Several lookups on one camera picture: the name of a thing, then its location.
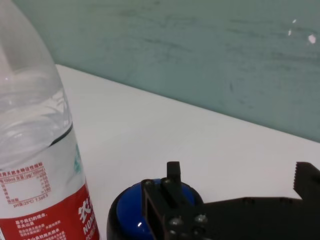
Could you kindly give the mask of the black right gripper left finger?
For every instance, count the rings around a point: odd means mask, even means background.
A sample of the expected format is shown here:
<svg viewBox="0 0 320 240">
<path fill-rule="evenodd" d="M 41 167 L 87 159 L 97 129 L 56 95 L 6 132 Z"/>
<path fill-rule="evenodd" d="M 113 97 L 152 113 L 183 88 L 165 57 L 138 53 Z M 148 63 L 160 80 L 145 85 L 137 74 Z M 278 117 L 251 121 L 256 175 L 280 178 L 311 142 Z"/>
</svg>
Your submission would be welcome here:
<svg viewBox="0 0 320 240">
<path fill-rule="evenodd" d="M 160 183 L 152 179 L 141 182 L 141 205 L 142 216 L 154 240 L 186 238 L 188 220 L 183 211 L 192 205 L 183 193 L 178 161 L 166 164 L 166 177 Z"/>
</svg>

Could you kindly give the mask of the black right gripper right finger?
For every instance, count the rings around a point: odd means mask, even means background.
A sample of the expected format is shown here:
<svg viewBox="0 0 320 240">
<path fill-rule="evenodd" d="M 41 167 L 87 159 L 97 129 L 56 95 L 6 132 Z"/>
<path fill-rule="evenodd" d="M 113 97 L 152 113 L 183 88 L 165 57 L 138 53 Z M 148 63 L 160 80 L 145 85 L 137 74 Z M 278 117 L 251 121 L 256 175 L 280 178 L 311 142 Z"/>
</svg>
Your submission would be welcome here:
<svg viewBox="0 0 320 240">
<path fill-rule="evenodd" d="M 297 162 L 293 189 L 302 200 L 319 200 L 320 170 L 309 162 Z"/>
</svg>

